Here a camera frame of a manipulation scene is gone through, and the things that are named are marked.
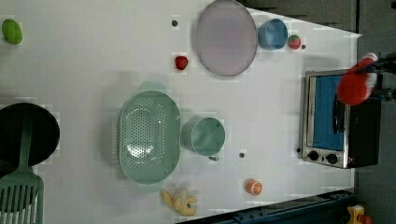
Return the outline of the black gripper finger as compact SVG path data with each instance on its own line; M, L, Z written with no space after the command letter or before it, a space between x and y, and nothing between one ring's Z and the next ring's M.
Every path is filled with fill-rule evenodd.
M395 74L396 70L396 54L387 54L384 57L378 57L370 52L363 56L359 62L358 71L367 73L387 72Z
M395 101L396 100L396 90L392 88L385 88L381 90L373 90L370 95L371 99L379 100L379 101Z

